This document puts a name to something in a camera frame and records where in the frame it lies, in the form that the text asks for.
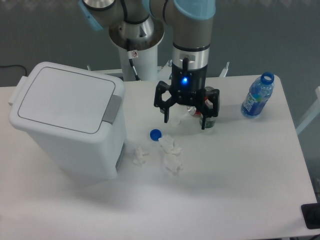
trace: bottle label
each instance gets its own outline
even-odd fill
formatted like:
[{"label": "bottle label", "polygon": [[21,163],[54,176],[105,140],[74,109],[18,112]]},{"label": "bottle label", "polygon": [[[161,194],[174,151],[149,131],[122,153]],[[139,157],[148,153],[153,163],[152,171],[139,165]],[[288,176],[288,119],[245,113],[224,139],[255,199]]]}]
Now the bottle label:
[{"label": "bottle label", "polygon": [[242,104],[242,110],[247,115],[256,116],[261,113],[266,103],[267,100],[262,101],[262,97],[260,95],[252,95],[251,92],[249,92]]}]

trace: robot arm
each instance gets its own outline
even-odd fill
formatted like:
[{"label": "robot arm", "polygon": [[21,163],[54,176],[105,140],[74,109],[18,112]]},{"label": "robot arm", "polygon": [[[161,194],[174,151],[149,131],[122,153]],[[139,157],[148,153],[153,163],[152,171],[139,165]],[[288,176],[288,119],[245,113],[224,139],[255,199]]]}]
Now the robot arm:
[{"label": "robot arm", "polygon": [[[163,35],[159,20],[173,28],[171,85],[160,81],[154,97],[165,123],[176,103],[195,106],[203,115],[202,129],[206,118],[218,116],[219,90],[205,90],[215,0],[82,1],[102,27],[110,26],[112,41],[127,51],[145,50],[158,43]],[[163,101],[166,91],[171,97]],[[205,104],[205,97],[213,108]]]},{"label": "robot arm", "polygon": [[[173,28],[171,85],[159,82],[154,106],[164,113],[165,123],[169,120],[169,108],[175,103],[195,106],[203,115],[201,128],[205,129],[206,118],[219,113],[219,90],[205,90],[215,1],[144,0],[143,4],[153,17]],[[163,101],[166,91],[171,97]],[[205,97],[213,108],[205,104]]]}]

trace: black object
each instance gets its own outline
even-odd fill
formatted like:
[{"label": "black object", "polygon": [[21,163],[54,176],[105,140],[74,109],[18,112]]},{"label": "black object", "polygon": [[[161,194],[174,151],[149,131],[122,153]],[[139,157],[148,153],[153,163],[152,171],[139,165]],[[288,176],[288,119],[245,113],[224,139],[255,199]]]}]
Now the black object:
[{"label": "black object", "polygon": [[19,68],[23,68],[24,69],[24,76],[27,76],[27,69],[25,66],[23,65],[19,65],[19,64],[14,64],[14,65],[0,65],[0,69],[4,69],[4,68],[12,68],[12,67],[19,67]]},{"label": "black object", "polygon": [[320,229],[320,203],[301,206],[305,225],[308,229]]},{"label": "black object", "polygon": [[[182,61],[182,69],[172,64],[171,85],[160,81],[155,89],[154,106],[160,108],[164,114],[164,122],[169,120],[169,108],[174,104],[195,106],[203,115],[201,129],[206,126],[206,118],[217,117],[219,114],[219,89],[205,90],[207,65],[200,69],[189,70],[189,59]],[[162,100],[162,94],[169,91],[171,97],[167,101]],[[212,102],[213,108],[205,103],[205,97]]]}]

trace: plastic water bottle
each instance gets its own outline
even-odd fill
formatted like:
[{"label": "plastic water bottle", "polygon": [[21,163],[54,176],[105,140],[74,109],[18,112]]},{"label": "plastic water bottle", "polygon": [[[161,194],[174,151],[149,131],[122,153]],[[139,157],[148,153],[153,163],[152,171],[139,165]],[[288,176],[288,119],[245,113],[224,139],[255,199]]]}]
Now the plastic water bottle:
[{"label": "plastic water bottle", "polygon": [[252,83],[241,106],[243,115],[255,118],[261,113],[274,90],[274,80],[275,76],[271,72],[265,72]]}]

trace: light blue joint cap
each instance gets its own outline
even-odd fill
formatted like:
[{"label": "light blue joint cap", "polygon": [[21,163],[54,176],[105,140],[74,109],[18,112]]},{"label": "light blue joint cap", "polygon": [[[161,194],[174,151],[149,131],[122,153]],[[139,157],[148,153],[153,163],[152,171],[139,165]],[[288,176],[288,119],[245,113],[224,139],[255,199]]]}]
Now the light blue joint cap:
[{"label": "light blue joint cap", "polygon": [[95,31],[100,31],[104,29],[98,22],[97,20],[91,15],[91,13],[88,11],[82,0],[78,1],[78,5],[82,10],[82,13],[84,14],[85,18],[90,24],[90,27],[95,30]]},{"label": "light blue joint cap", "polygon": [[143,4],[145,10],[146,10],[152,17],[155,17],[155,16],[153,16],[152,13],[151,13],[150,0],[142,0],[142,4]]},{"label": "light blue joint cap", "polygon": [[210,19],[216,13],[216,0],[174,0],[174,4],[181,13],[196,20]]}]

